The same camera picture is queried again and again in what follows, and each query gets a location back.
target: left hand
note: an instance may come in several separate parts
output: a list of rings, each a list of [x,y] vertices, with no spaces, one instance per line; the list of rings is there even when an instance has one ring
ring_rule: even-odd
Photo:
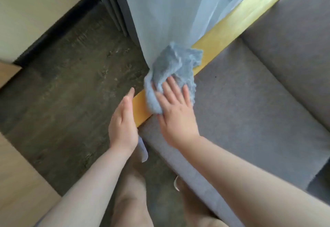
[[[137,146],[139,137],[133,117],[133,97],[132,87],[114,111],[109,125],[110,147],[116,146],[129,155]]]

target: forearm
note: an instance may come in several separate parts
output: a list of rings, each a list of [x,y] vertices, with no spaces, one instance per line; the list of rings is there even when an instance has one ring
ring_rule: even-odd
[[[119,148],[106,151],[38,226],[99,226],[128,158]]]
[[[207,139],[179,146],[246,226],[329,225],[329,206]]]

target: gray curtain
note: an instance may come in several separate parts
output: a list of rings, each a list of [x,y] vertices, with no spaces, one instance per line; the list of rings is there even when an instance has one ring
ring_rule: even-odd
[[[136,45],[140,45],[127,0],[102,0],[118,30],[130,36]]]

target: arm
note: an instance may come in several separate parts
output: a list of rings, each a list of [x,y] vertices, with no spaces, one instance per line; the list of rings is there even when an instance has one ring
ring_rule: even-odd
[[[133,119],[133,96],[132,88],[111,118],[110,149],[46,214],[39,227],[100,225],[119,175],[138,143],[137,128]]]
[[[177,148],[224,198],[246,226],[328,226],[330,207],[290,183],[214,145],[198,132],[189,99],[170,77],[158,116],[167,142]]]

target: hand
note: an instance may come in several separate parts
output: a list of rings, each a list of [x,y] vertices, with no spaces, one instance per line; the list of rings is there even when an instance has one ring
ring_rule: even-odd
[[[186,84],[183,86],[182,93],[171,76],[167,78],[167,82],[164,82],[162,87],[164,95],[155,91],[156,98],[163,110],[162,115],[157,115],[160,131],[167,143],[174,148],[190,144],[199,137],[199,132],[190,102],[188,86]]]
[[[131,88],[114,111],[109,125],[110,147],[117,146],[129,155],[138,144],[138,129],[133,117],[133,97],[134,88]]]

